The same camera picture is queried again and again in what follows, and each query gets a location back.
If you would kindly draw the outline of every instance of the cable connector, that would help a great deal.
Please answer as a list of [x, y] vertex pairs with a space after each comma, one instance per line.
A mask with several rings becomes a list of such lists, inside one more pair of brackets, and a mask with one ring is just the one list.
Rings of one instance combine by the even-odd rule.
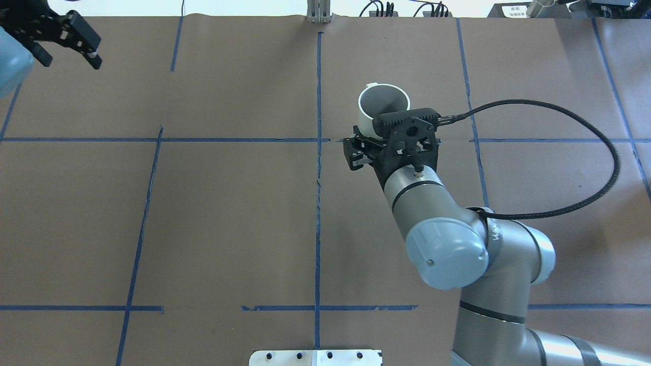
[[444, 116], [444, 117], [439, 117], [437, 119], [438, 126], [446, 126], [448, 124], [453, 124], [455, 122], [458, 122], [465, 117], [463, 115], [452, 115], [452, 116]]

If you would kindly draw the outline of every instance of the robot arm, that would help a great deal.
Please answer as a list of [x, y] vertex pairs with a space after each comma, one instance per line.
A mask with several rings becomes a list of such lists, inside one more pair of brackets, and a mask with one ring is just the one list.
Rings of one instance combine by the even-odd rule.
[[102, 65], [97, 55], [102, 39], [74, 10], [60, 16], [47, 0], [0, 0], [0, 25], [0, 97], [27, 77], [34, 59], [46, 67], [52, 63], [40, 41], [74, 49], [95, 70]]
[[436, 175], [435, 132], [457, 116], [408, 110], [402, 89], [377, 83], [361, 93], [359, 109], [359, 126], [343, 140], [349, 168], [375, 170], [423, 281], [463, 288], [453, 366], [651, 366], [651, 356], [525, 327], [531, 285], [550, 275], [555, 252], [534, 228], [454, 202]]

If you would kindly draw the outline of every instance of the label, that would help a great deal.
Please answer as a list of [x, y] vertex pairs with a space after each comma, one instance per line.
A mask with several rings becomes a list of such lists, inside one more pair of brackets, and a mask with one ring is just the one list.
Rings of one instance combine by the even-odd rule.
[[507, 18], [526, 18], [527, 5], [508, 5], [502, 7], [502, 12]]

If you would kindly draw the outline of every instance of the white cup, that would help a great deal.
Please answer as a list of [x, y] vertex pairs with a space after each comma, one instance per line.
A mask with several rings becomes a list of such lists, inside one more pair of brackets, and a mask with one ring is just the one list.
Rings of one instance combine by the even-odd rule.
[[382, 113], [407, 111], [411, 101], [407, 93], [391, 84], [367, 84], [357, 99], [359, 131], [366, 137], [381, 140], [373, 129], [373, 118]]

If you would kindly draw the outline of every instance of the metal bracket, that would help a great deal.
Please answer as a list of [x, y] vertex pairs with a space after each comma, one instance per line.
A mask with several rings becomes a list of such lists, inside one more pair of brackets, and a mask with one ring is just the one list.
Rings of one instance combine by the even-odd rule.
[[256, 351], [249, 366], [382, 366], [381, 350]]
[[448, 15], [445, 16], [445, 17], [443, 17], [443, 16], [442, 17], [438, 17], [438, 16], [432, 17], [432, 12], [422, 12], [422, 16], [424, 18], [454, 18], [454, 16], [452, 15], [452, 12], [448, 12]]
[[[370, 16], [371, 18], [375, 18], [376, 17], [375, 13], [376, 13], [375, 10], [369, 10], [368, 16]], [[398, 12], [393, 12], [393, 15], [391, 17], [397, 17], [397, 16], [399, 16]]]
[[307, 0], [308, 23], [330, 23], [330, 0]]

